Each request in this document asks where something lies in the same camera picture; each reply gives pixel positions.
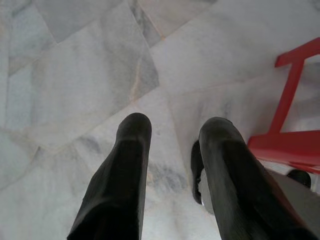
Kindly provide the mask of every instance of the marble tile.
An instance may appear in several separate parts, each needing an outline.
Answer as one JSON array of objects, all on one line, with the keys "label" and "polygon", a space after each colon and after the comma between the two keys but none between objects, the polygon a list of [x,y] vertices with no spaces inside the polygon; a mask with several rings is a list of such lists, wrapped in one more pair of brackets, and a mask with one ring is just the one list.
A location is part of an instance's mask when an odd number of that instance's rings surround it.
[{"label": "marble tile", "polygon": [[320,130],[320,62],[305,64],[294,101],[301,131]]},{"label": "marble tile", "polygon": [[217,0],[138,0],[162,37],[167,37]]},{"label": "marble tile", "polygon": [[11,75],[6,127],[62,147],[159,85],[126,2]]},{"label": "marble tile", "polygon": [[146,42],[151,48],[156,43],[161,41],[162,37],[158,33],[157,29],[155,28],[145,11],[141,8],[138,0],[128,0],[128,3]]},{"label": "marble tile", "polygon": [[37,146],[0,128],[0,191],[26,175]]},{"label": "marble tile", "polygon": [[160,84],[181,94],[263,75],[278,55],[318,37],[318,22],[306,1],[218,0],[151,54]]},{"label": "marble tile", "polygon": [[123,0],[34,0],[54,39],[59,43]]},{"label": "marble tile", "polygon": [[43,51],[55,44],[45,21],[31,4],[24,5],[12,14],[10,36],[9,74],[36,60]]},{"label": "marble tile", "polygon": [[[189,178],[191,148],[206,120],[212,117],[229,119],[245,141],[252,135],[266,133],[278,106],[287,73],[287,69],[275,69],[243,83],[224,84],[170,98],[169,105]],[[296,126],[299,118],[293,112],[289,121],[292,122],[287,126]]]},{"label": "marble tile", "polygon": [[220,240],[216,219],[190,191],[174,194],[144,212],[142,239]]},{"label": "marble tile", "polygon": [[90,178],[73,146],[56,155],[40,148],[28,174],[0,191],[1,239],[66,239]]},{"label": "marble tile", "polygon": [[11,8],[0,1],[0,127],[5,125],[9,72]]},{"label": "marble tile", "polygon": [[148,116],[152,124],[145,196],[145,209],[148,210],[167,197],[190,189],[167,96],[160,87],[108,118],[73,144],[94,173],[110,153],[120,122],[135,112]]}]

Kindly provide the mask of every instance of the marble floor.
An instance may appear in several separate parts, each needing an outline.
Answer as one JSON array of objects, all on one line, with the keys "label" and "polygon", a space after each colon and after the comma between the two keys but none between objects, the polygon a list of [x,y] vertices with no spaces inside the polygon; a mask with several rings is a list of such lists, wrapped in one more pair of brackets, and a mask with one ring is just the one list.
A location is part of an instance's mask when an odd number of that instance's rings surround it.
[{"label": "marble floor", "polygon": [[[276,57],[319,36],[319,0],[0,0],[0,240],[65,239],[133,112],[152,123],[142,239],[220,239],[191,194],[199,129],[265,133]],[[319,76],[315,57],[282,131],[320,129]]]}]

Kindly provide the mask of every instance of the white marble tile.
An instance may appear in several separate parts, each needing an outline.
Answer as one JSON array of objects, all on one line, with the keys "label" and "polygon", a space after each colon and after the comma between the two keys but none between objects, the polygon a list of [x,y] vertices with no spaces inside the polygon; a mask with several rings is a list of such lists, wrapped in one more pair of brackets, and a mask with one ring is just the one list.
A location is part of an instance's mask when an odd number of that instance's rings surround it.
[{"label": "white marble tile", "polygon": [[152,124],[145,197],[147,210],[172,194],[190,189],[167,97],[161,88],[156,88],[108,118],[73,144],[91,171],[95,172],[110,153],[119,124],[135,112],[145,114]]},{"label": "white marble tile", "polygon": [[138,0],[162,37],[167,37],[217,0]]},{"label": "white marble tile", "polygon": [[161,35],[155,28],[154,24],[151,22],[145,11],[142,9],[138,0],[128,0],[132,14],[138,23],[140,30],[151,48],[156,43],[161,41]]},{"label": "white marble tile", "polygon": [[[275,69],[243,83],[224,84],[170,98],[169,105],[189,177],[191,148],[205,121],[212,117],[227,118],[238,128],[245,141],[252,135],[266,133],[287,73],[287,69]],[[293,115],[289,120],[292,122],[287,126],[294,126],[299,119]]]},{"label": "white marble tile", "polygon": [[216,219],[190,191],[173,194],[144,212],[142,239],[220,240]]},{"label": "white marble tile", "polygon": [[307,1],[218,0],[151,49],[171,95],[251,79],[320,35]]},{"label": "white marble tile", "polygon": [[37,146],[0,128],[0,191],[26,175]]},{"label": "white marble tile", "polygon": [[90,177],[74,147],[39,149],[29,172],[0,191],[1,239],[66,239]]},{"label": "white marble tile", "polygon": [[0,2],[0,127],[6,121],[6,101],[9,72],[9,42],[11,28],[11,8],[7,2]]},{"label": "white marble tile", "polygon": [[158,85],[124,2],[10,77],[6,127],[55,150]]},{"label": "white marble tile", "polygon": [[34,2],[54,39],[59,43],[124,1],[34,0]]},{"label": "white marble tile", "polygon": [[36,60],[55,44],[45,21],[31,2],[12,14],[9,74]]},{"label": "white marble tile", "polygon": [[320,62],[305,64],[294,96],[301,131],[320,130]]}]

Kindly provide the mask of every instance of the floor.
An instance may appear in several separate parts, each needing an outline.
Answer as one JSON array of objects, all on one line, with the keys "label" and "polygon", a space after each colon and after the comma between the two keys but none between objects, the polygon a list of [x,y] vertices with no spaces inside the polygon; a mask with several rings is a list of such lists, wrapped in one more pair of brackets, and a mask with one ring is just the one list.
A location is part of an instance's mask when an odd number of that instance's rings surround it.
[{"label": "floor", "polygon": [[[0,240],[65,239],[133,112],[152,122],[142,239],[220,239],[191,146],[213,116],[265,133],[275,59],[319,23],[319,0],[0,0]],[[320,129],[319,76],[312,58],[283,131]]]}]

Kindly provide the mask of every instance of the red plastic chair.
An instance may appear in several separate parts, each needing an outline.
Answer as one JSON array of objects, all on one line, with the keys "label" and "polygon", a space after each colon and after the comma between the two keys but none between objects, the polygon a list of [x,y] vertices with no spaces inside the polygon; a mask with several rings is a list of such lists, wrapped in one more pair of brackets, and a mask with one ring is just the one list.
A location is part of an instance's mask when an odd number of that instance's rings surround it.
[{"label": "red plastic chair", "polygon": [[275,67],[291,64],[291,69],[269,132],[252,136],[248,141],[248,147],[256,158],[320,174],[320,130],[280,132],[294,99],[305,59],[318,54],[320,37],[278,56]]}]

